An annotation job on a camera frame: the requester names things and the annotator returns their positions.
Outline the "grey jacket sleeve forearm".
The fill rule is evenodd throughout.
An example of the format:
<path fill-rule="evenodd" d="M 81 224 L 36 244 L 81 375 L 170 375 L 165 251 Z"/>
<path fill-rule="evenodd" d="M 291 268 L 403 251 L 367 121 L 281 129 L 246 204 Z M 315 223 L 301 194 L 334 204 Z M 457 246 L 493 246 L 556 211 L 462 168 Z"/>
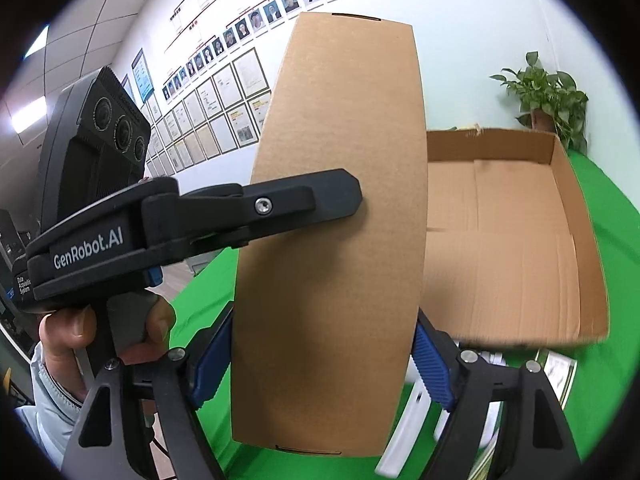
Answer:
<path fill-rule="evenodd" d="M 40 451 L 61 470 L 82 402 L 50 372 L 41 342 L 35 346 L 29 369 L 35 403 L 16 408 L 14 413 Z"/>

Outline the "person's left hand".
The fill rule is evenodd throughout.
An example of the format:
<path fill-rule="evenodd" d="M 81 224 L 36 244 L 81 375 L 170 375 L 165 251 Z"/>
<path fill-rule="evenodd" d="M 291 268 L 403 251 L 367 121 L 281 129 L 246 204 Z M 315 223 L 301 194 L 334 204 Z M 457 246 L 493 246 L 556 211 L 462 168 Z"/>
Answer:
<path fill-rule="evenodd" d="M 159 296 L 146 317 L 145 340 L 133 344 L 119 356 L 126 364 L 159 359 L 167 350 L 169 334 L 176 322 L 175 310 Z M 90 308 L 61 310 L 47 314 L 39 325 L 42 354 L 47 370 L 64 389 L 82 399 L 87 392 L 75 351 L 85 349 L 96 336 L 96 314 Z"/>

